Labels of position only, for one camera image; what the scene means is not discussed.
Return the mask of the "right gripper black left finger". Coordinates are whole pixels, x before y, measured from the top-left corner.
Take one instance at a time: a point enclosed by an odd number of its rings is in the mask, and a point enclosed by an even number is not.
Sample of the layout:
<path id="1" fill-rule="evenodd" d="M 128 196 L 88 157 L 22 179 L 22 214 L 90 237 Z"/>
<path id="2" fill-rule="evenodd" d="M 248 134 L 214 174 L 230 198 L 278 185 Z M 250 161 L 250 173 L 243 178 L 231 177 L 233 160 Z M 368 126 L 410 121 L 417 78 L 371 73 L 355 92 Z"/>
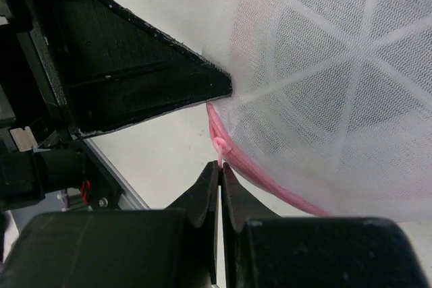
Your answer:
<path id="1" fill-rule="evenodd" d="M 216 163 L 163 210 L 50 212 L 22 230 L 4 287 L 210 287 L 217 265 Z"/>

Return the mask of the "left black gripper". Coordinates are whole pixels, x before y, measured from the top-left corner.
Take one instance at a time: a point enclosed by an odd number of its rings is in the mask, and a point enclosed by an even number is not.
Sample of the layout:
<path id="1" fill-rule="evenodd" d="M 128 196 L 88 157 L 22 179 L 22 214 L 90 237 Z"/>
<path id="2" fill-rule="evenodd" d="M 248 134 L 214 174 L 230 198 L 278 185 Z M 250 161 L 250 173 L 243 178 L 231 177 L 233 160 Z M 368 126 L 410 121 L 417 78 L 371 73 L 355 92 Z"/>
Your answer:
<path id="1" fill-rule="evenodd" d="M 63 116 L 31 37 L 36 0 L 1 0 L 1 151 L 54 149 Z"/>

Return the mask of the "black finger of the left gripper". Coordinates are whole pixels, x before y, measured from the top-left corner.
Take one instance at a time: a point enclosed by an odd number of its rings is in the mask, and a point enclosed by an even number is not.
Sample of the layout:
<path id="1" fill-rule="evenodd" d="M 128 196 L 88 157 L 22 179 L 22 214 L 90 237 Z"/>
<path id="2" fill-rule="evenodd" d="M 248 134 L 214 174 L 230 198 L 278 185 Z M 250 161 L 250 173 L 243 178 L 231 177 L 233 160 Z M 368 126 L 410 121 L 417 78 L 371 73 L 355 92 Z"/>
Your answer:
<path id="1" fill-rule="evenodd" d="M 114 0 L 25 0 L 23 50 L 62 140 L 232 93 L 230 76 Z"/>

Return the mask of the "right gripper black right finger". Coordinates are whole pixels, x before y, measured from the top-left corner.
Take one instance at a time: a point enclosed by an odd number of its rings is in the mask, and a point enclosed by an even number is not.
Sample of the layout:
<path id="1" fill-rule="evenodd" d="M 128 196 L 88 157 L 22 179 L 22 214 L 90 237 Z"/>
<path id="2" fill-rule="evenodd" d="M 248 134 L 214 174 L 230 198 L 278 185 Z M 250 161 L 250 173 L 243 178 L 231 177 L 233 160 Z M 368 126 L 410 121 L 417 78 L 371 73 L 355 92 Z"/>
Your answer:
<path id="1" fill-rule="evenodd" d="M 228 287 L 428 287 L 404 232 L 375 217 L 281 217 L 221 170 Z"/>

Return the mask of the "white mesh laundry bag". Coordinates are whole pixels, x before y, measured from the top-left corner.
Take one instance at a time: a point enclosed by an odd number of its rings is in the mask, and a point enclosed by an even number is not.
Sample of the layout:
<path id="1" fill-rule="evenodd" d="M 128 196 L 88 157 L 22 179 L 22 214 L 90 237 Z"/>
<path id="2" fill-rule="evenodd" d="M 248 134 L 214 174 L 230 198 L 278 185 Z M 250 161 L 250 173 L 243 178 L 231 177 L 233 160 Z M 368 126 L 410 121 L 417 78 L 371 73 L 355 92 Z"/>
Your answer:
<path id="1" fill-rule="evenodd" d="M 203 53 L 245 179 L 319 216 L 431 216 L 431 0 L 214 0 Z"/>

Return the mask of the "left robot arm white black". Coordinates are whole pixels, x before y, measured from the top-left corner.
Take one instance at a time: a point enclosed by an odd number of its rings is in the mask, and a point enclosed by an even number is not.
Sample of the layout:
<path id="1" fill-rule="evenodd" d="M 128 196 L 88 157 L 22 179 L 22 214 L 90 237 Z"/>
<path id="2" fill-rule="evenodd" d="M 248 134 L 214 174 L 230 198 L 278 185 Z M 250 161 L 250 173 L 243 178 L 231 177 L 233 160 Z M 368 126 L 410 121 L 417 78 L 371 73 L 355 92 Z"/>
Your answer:
<path id="1" fill-rule="evenodd" d="M 119 187 L 86 139 L 232 93 L 230 75 L 114 0 L 1 0 L 1 209 Z"/>

